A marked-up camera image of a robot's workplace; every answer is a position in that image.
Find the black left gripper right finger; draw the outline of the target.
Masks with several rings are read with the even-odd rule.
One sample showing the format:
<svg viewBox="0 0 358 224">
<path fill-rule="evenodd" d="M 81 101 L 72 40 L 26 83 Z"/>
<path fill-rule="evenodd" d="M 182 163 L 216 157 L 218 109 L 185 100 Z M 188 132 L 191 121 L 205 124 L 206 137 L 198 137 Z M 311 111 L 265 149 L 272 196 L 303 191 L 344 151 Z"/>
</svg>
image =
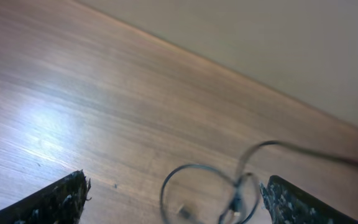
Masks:
<svg viewBox="0 0 358 224">
<path fill-rule="evenodd" d="M 273 224 L 358 224 L 277 175 L 260 184 L 260 193 Z"/>
</svg>

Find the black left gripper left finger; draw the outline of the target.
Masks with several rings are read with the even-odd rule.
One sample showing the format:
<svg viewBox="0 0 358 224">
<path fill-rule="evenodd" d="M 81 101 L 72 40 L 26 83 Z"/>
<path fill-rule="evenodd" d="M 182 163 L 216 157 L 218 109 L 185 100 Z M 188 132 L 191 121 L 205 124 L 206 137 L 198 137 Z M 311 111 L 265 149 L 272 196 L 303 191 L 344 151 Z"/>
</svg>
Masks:
<svg viewBox="0 0 358 224">
<path fill-rule="evenodd" d="M 77 170 L 0 210 L 0 223 L 78 224 L 91 181 Z"/>
</svg>

